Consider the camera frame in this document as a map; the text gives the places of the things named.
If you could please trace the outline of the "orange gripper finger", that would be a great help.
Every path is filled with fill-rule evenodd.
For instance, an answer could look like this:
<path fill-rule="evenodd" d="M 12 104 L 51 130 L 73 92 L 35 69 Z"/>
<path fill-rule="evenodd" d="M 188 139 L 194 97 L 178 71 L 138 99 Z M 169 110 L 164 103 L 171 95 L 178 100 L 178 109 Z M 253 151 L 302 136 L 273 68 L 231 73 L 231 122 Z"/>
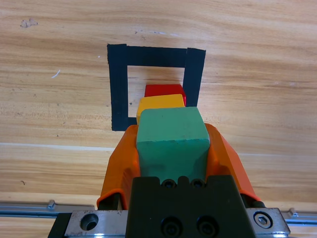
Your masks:
<path fill-rule="evenodd" d="M 115 210 L 118 205 L 129 207 L 132 181 L 141 176 L 136 148 L 138 126 L 131 125 L 111 154 L 101 191 L 97 200 L 99 210 Z"/>
<path fill-rule="evenodd" d="M 205 124 L 210 138 L 207 156 L 206 180 L 216 179 L 216 188 L 204 199 L 207 206 L 223 206 L 226 199 L 244 204 L 245 207 L 265 207 L 256 196 L 242 162 L 235 150 L 224 139 L 216 127 Z"/>

